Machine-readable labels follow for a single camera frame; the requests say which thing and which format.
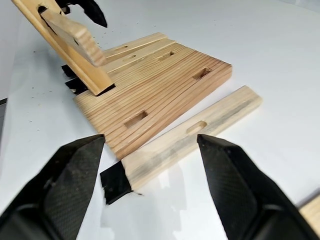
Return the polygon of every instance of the rectangular slot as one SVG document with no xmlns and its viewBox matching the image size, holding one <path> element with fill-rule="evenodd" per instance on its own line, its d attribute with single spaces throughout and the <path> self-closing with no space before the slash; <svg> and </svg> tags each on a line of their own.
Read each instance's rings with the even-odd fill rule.
<svg viewBox="0 0 320 240">
<path fill-rule="evenodd" d="M 170 56 L 172 56 L 173 54 L 175 54 L 175 53 L 173 51 L 170 51 L 170 52 L 158 57 L 158 60 L 159 61 L 163 61 L 163 60 L 169 58 Z"/>
<path fill-rule="evenodd" d="M 128 121 L 126 121 L 124 123 L 124 125 L 126 126 L 127 129 L 129 129 L 129 128 L 133 127 L 134 125 L 136 125 L 139 121 L 144 119 L 146 116 L 148 116 L 148 113 L 143 110 L 143 111 L 139 112 L 137 115 L 130 118 Z"/>
<path fill-rule="evenodd" d="M 206 67 L 206 68 L 202 69 L 201 71 L 199 71 L 197 74 L 195 74 L 195 75 L 193 76 L 193 78 L 194 78 L 195 80 L 200 80 L 200 79 L 202 79 L 205 75 L 207 75 L 208 73 L 210 73 L 211 71 L 212 71 L 211 68 Z"/>
</svg>

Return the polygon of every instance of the wooden plank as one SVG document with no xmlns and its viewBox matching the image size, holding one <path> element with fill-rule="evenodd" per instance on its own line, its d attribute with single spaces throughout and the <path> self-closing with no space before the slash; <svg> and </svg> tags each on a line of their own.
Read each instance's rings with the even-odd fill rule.
<svg viewBox="0 0 320 240">
<path fill-rule="evenodd" d="M 154 54 L 155 52 L 170 46 L 171 44 L 174 44 L 176 41 L 170 40 L 167 38 L 161 39 L 159 41 L 156 41 L 144 48 L 141 48 L 137 51 L 134 51 L 130 53 L 129 55 L 125 55 L 115 61 L 112 61 L 106 65 L 103 66 L 103 69 L 109 74 L 109 73 L 117 73 L 119 71 L 123 71 L 124 69 L 127 69 L 134 64 L 138 63 L 141 60 L 145 60 L 149 55 Z"/>
<path fill-rule="evenodd" d="M 162 39 L 166 39 L 167 36 L 164 35 L 161 32 L 157 32 L 127 43 L 124 43 L 119 46 L 115 46 L 113 48 L 107 49 L 103 51 L 104 56 L 108 63 L 115 61 L 119 58 L 122 58 L 124 56 L 127 56 L 131 54 L 132 52 L 135 52 L 139 49 L 142 49 L 150 44 L 153 44 L 154 42 L 160 41 Z"/>
<path fill-rule="evenodd" d="M 112 80 L 102 67 L 95 67 L 76 50 L 63 41 L 47 26 L 38 13 L 38 7 L 44 6 L 55 13 L 60 13 L 61 8 L 55 0 L 12 0 L 29 22 L 37 29 L 44 39 L 63 58 L 76 75 L 84 82 L 88 89 L 98 95 L 106 88 L 113 85 Z"/>
<path fill-rule="evenodd" d="M 232 66 L 178 43 L 112 79 L 116 88 L 75 97 L 94 128 L 122 159 L 223 84 Z"/>
<path fill-rule="evenodd" d="M 132 190 L 138 190 L 197 149 L 197 134 L 216 136 L 261 103 L 261 97 L 249 87 L 243 86 L 124 157 L 121 162 Z"/>
<path fill-rule="evenodd" d="M 92 65 L 99 67 L 107 63 L 104 53 L 85 26 L 50 9 L 44 9 L 40 15 L 62 40 Z"/>
<path fill-rule="evenodd" d="M 320 237 L 320 195 L 301 207 L 300 213 Z"/>
</svg>

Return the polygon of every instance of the black tape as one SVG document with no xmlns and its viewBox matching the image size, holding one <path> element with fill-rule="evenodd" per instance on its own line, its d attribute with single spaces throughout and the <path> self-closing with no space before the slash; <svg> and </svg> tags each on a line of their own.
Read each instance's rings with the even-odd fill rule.
<svg viewBox="0 0 320 240">
<path fill-rule="evenodd" d="M 68 78 L 73 79 L 73 78 L 76 78 L 76 77 L 77 77 L 77 74 L 76 74 L 74 71 L 72 71 L 72 69 L 71 69 L 67 64 L 61 66 L 61 68 L 62 68 L 64 74 L 65 74 Z"/>
<path fill-rule="evenodd" d="M 88 90 L 87 86 L 81 81 L 80 78 L 75 77 L 70 81 L 64 83 L 75 95 L 79 95 Z"/>
<path fill-rule="evenodd" d="M 101 172 L 100 178 L 104 189 L 105 203 L 107 205 L 112 204 L 119 198 L 132 192 L 121 161 Z"/>
</svg>

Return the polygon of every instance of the wooden board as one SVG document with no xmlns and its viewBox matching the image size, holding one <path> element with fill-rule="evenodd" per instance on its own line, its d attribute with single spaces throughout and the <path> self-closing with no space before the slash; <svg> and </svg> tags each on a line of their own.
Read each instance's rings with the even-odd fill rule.
<svg viewBox="0 0 320 240">
<path fill-rule="evenodd" d="M 145 45 L 104 66 L 114 89 L 98 97 L 86 91 L 74 99 L 118 159 L 137 150 L 232 74 L 230 64 L 175 41 L 163 38 Z"/>
<path fill-rule="evenodd" d="M 63 58 L 68 66 L 84 82 L 88 89 L 98 95 L 113 85 L 102 67 L 95 67 L 81 56 L 72 46 L 67 44 L 47 26 L 38 13 L 38 7 L 44 6 L 51 11 L 60 14 L 61 8 L 55 0 L 12 0 L 29 22 L 38 30 L 44 39 Z"/>
<path fill-rule="evenodd" d="M 320 195 L 300 208 L 300 213 L 320 238 Z"/>
<path fill-rule="evenodd" d="M 138 190 L 197 149 L 197 134 L 216 136 L 261 103 L 261 97 L 243 86 L 126 156 L 121 162 L 132 190 Z"/>
</svg>

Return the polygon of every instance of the wooden base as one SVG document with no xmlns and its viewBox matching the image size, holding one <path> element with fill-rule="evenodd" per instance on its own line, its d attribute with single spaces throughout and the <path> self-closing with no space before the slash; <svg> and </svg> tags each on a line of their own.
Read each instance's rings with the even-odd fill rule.
<svg viewBox="0 0 320 240">
<path fill-rule="evenodd" d="M 75 102 L 117 158 L 150 138 L 221 86 L 232 66 L 156 33 L 104 51 L 115 88 Z"/>
</svg>

